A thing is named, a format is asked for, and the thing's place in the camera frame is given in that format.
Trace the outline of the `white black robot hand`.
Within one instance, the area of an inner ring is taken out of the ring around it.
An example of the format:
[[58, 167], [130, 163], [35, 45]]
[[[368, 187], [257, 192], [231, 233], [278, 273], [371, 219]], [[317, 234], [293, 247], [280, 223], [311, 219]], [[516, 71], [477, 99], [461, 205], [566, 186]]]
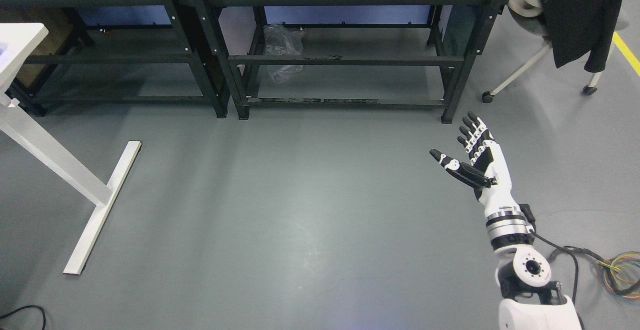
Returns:
[[500, 144], [487, 124], [473, 112], [468, 112], [462, 121], [459, 127], [462, 135], [457, 140], [465, 149], [469, 162], [449, 157], [437, 149], [431, 149], [430, 155], [448, 174], [473, 189], [487, 218], [501, 210], [518, 209], [511, 194], [512, 180]]

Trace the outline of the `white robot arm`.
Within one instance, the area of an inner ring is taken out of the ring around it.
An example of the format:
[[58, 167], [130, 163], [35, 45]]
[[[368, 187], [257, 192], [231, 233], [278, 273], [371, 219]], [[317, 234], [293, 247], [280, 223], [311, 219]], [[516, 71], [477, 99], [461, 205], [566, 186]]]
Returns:
[[487, 212], [486, 229], [499, 263], [494, 278], [502, 301], [500, 330], [583, 330], [573, 301], [553, 280], [546, 257], [534, 247], [534, 222], [528, 205], [502, 205]]

